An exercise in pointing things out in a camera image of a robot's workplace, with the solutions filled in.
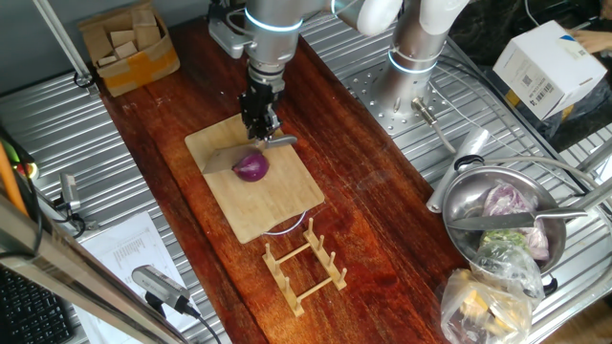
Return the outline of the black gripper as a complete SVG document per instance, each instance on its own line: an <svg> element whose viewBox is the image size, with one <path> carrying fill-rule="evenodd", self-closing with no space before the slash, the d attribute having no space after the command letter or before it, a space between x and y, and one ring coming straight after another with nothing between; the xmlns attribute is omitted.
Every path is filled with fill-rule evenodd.
<svg viewBox="0 0 612 344"><path fill-rule="evenodd" d="M281 126L282 120L275 109L284 92L285 82L282 79L272 83L247 79L247 89L240 95L239 102L249 140L267 140Z"/></svg>

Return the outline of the person's bare hand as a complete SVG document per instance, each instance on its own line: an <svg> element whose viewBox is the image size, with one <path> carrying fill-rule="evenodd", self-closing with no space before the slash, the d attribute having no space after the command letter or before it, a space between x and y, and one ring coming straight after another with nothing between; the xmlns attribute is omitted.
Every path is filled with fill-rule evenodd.
<svg viewBox="0 0 612 344"><path fill-rule="evenodd" d="M610 51L612 46L612 32L571 31L572 36L590 54Z"/></svg>

